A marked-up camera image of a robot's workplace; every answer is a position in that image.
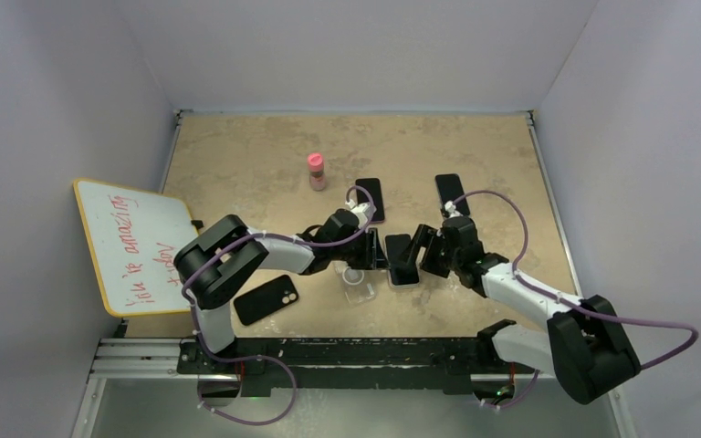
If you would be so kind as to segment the beige cased smartphone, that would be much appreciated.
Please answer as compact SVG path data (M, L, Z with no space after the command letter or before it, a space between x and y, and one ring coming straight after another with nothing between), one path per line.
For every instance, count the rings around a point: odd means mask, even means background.
M411 242L412 238L408 234L389 234L384 237L389 284L393 288L416 287L420 283L416 265L410 263L405 254Z

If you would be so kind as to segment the clear magsafe phone case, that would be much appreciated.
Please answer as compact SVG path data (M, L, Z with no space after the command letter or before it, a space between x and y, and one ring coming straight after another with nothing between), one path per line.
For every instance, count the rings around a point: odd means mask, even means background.
M351 268L347 263L334 261L332 266L348 303L358 306L377 297L374 284L364 270Z

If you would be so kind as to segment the purple edged smartphone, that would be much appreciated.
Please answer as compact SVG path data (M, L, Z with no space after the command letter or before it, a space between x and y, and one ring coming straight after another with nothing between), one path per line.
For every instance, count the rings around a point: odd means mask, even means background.
M354 184L362 188L362 191L356 191L357 200L359 203L371 203L375 207L371 222L373 224L382 224L386 220L386 212L382 198L382 184L379 178L359 178Z

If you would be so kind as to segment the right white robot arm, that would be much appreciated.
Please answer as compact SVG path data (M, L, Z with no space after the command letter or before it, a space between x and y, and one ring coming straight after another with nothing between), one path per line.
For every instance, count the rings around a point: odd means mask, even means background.
M604 297L562 294L517 271L512 262L485 250L474 221L451 217L440 228L418 226L389 262L419 268L515 309L538 325L531 330L503 320L477 334L476 359L497 371L516 362L554 376L576 402L588 404L637 376L642 365L612 304Z

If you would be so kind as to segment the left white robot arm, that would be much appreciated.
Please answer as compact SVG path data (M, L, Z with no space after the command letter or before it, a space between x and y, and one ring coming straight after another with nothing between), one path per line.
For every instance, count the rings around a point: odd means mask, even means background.
M336 210L301 233L281 235L252 228L229 214L178 251L173 259L194 334L203 344L200 361L211 372L235 364L231 304L258 270L311 276L342 262L356 271L387 267L366 203Z

